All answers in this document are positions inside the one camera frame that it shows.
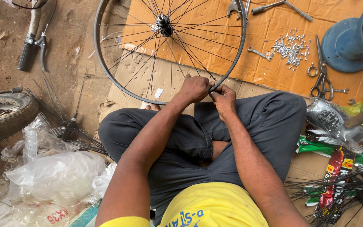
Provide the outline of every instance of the person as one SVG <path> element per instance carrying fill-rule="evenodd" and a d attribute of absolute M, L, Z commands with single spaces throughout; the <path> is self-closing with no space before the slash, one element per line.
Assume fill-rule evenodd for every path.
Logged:
<path fill-rule="evenodd" d="M 236 100 L 220 85 L 209 94 L 214 102 L 199 103 L 213 85 L 188 75 L 162 110 L 121 109 L 104 118 L 99 137 L 117 167 L 96 227 L 148 227 L 150 207 L 161 227 L 310 226 L 283 185 L 304 99 L 271 92 Z M 181 114 L 191 103 L 194 117 Z"/>

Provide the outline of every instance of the yellow t-shirt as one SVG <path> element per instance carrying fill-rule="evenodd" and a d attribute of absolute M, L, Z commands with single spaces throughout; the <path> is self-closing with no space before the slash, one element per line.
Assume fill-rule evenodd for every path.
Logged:
<path fill-rule="evenodd" d="M 100 227 L 149 227 L 141 217 L 113 219 Z M 253 200 L 241 187 L 222 182 L 202 183 L 180 192 L 166 209 L 160 227 L 268 227 Z"/>

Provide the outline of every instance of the dark gray pants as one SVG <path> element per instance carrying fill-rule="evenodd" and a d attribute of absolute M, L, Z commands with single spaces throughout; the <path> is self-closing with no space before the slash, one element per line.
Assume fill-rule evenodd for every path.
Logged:
<path fill-rule="evenodd" d="M 236 100 L 236 112 L 257 147 L 284 181 L 305 122 L 304 99 L 287 92 L 272 92 Z M 110 113 L 100 123 L 99 137 L 115 162 L 156 113 L 121 109 Z M 244 188 L 231 142 L 209 167 L 194 164 L 211 159 L 211 140 L 230 141 L 231 138 L 213 103 L 195 103 L 194 117 L 179 117 L 163 153 L 148 174 L 151 206 L 157 210 L 155 226 L 160 224 L 170 201 L 191 185 L 226 182 Z"/>

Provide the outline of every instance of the blue plastic spool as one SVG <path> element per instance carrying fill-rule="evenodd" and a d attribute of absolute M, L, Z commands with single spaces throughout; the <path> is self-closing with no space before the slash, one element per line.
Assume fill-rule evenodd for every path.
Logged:
<path fill-rule="evenodd" d="M 333 24 L 322 39 L 321 49 L 332 69 L 344 73 L 363 70 L 363 14 Z"/>

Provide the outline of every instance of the key ring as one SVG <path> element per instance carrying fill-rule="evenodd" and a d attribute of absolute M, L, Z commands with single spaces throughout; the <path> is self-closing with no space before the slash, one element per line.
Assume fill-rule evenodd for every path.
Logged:
<path fill-rule="evenodd" d="M 316 72 L 315 72 L 315 74 L 310 74 L 310 69 L 315 69 L 316 70 Z M 319 70 L 317 69 L 317 67 L 316 66 L 310 66 L 309 68 L 308 68 L 308 70 L 307 70 L 307 74 L 308 74 L 308 76 L 310 76 L 310 77 L 315 77 L 315 76 L 317 76 L 318 74 L 319 74 Z"/>

